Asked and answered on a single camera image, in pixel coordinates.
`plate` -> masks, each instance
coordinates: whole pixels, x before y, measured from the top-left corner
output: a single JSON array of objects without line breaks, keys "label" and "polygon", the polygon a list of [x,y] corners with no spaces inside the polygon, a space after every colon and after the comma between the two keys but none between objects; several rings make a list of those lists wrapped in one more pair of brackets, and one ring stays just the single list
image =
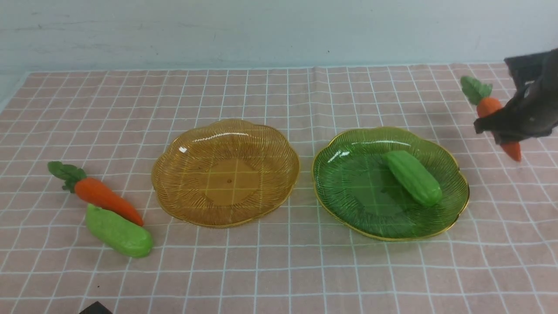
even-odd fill
[{"label": "plate", "polygon": [[[406,150],[438,180],[443,198],[416,203],[382,161]],[[336,136],[314,158],[314,191],[321,205],[353,230],[378,240],[409,241],[438,235],[469,202],[469,184],[444,148],[396,127],[353,129]]]},{"label": "plate", "polygon": [[169,215],[231,227],[282,205],[299,171],[298,155],[278,130],[231,119],[177,137],[155,162],[152,182]]}]

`cucumber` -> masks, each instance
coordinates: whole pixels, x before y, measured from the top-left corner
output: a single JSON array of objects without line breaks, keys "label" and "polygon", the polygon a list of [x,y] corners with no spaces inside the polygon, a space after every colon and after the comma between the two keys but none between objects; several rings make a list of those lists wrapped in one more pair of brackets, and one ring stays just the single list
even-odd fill
[{"label": "cucumber", "polygon": [[417,203],[431,207],[442,200],[440,183],[413,155],[404,150],[394,150],[385,153],[383,160]]},{"label": "cucumber", "polygon": [[85,224],[95,237],[123,255],[142,258],[153,248],[153,238],[147,230],[93,204],[87,205]]}]

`green carrot top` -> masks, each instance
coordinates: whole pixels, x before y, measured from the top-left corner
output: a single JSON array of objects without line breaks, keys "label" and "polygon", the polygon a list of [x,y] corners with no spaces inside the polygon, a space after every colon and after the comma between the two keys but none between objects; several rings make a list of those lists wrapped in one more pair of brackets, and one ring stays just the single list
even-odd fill
[{"label": "green carrot top", "polygon": [[492,94],[492,84],[484,84],[481,81],[468,77],[461,77],[461,91],[472,105],[476,106],[483,98],[490,97]]},{"label": "green carrot top", "polygon": [[82,168],[78,168],[74,165],[63,164],[60,161],[50,161],[47,164],[47,167],[53,176],[64,180],[64,186],[62,186],[62,189],[70,191],[70,193],[75,193],[74,186],[77,182],[87,178],[87,175]]}]

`green glass plate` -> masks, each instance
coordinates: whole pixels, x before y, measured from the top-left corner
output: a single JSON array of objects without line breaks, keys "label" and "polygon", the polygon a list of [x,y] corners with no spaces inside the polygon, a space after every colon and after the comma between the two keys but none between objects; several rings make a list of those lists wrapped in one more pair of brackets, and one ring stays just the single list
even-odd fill
[{"label": "green glass plate", "polygon": [[[425,207],[395,179],[382,161],[406,150],[438,180],[442,200]],[[469,202],[469,184],[444,148],[396,127],[354,129],[336,136],[314,158],[314,191],[321,205],[359,233],[384,241],[438,235],[457,221]]]}]

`carrot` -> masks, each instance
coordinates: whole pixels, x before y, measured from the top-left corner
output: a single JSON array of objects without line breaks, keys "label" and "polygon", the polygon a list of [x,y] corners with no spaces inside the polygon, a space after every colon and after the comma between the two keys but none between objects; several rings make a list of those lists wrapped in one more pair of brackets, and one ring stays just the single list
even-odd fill
[{"label": "carrot", "polygon": [[113,211],[126,220],[143,226],[142,217],[128,201],[114,193],[103,182],[87,177],[82,168],[60,161],[51,161],[47,166],[53,176],[64,180],[63,190],[75,193],[87,203]]},{"label": "carrot", "polygon": [[[492,85],[483,84],[479,80],[472,77],[461,77],[461,90],[469,100],[469,102],[477,107],[477,115],[479,118],[486,117],[502,109],[502,103],[492,94]],[[514,161],[521,161],[521,146],[519,142],[509,142],[501,144],[502,150]]]}]

